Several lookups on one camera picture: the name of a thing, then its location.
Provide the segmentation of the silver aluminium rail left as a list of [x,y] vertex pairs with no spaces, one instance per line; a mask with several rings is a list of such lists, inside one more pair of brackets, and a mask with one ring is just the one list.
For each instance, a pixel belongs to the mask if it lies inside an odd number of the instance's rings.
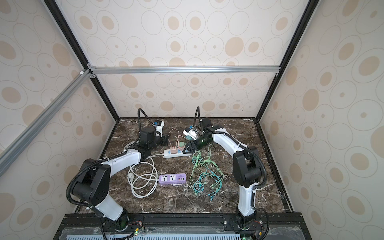
[[90,75],[90,70],[83,70],[1,154],[1,175],[9,169],[32,140],[60,111],[83,81],[90,78]]

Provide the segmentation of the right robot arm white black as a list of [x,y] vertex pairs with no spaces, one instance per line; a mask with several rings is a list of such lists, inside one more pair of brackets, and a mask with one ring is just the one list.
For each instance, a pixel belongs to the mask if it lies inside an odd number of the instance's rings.
[[240,228],[251,226],[261,209],[255,207],[256,190],[264,187],[267,182],[267,171],[254,146],[247,146],[221,125],[214,125],[210,119],[201,118],[200,107],[197,107],[194,123],[184,130],[184,135],[191,140],[183,149],[184,154],[194,154],[210,143],[220,145],[233,158],[233,175],[240,186],[240,198],[237,206],[237,223]]

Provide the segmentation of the silver aluminium rail back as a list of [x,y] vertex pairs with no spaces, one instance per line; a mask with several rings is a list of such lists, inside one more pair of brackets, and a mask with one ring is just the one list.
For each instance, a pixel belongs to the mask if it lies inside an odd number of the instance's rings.
[[279,66],[91,67],[95,74],[278,73]]

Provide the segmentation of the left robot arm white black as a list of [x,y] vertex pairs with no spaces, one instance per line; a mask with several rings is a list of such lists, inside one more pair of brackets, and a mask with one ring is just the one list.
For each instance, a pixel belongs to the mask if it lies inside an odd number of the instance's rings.
[[71,204],[93,210],[120,229],[128,221],[127,211],[110,196],[110,178],[128,167],[143,163],[158,146],[168,145],[169,135],[163,133],[165,123],[149,121],[150,125],[143,128],[141,114],[144,113],[144,110],[138,109],[139,134],[133,143],[111,158],[85,160],[66,190],[67,200]]

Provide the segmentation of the white blue power strip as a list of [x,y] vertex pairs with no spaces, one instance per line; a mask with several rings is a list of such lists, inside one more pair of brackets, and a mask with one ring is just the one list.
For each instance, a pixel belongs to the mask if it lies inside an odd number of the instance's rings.
[[192,154],[184,154],[181,150],[178,149],[177,154],[171,154],[170,149],[164,150],[164,155],[163,157],[165,159],[170,159],[170,158],[177,158],[177,157],[188,157],[191,156]]

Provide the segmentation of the pink charger plug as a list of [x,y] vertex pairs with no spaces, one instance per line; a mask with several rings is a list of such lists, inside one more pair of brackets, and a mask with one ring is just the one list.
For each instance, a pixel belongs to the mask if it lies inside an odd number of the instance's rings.
[[171,147],[170,148],[170,153],[171,154],[177,154],[178,153],[178,148],[177,147]]

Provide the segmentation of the silver aluminium rail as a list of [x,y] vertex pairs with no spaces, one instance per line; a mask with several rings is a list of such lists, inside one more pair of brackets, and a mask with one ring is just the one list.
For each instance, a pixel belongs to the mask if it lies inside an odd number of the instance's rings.
[[95,74],[278,73],[279,66],[91,67]]
[[83,81],[90,78],[90,75],[90,70],[83,70],[1,154],[1,175],[9,169],[32,140],[60,111]]

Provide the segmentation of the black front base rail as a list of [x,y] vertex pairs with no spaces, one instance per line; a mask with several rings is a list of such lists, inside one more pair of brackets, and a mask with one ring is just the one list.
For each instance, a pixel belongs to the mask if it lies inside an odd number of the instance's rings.
[[128,214],[121,231],[94,214],[65,215],[55,240],[309,240],[300,213]]

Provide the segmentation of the purple power strip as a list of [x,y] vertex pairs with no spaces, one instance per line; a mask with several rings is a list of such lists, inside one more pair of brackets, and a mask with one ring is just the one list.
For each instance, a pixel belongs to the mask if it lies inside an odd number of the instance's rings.
[[187,182],[187,177],[185,173],[160,175],[159,177],[160,185],[185,184],[186,182]]

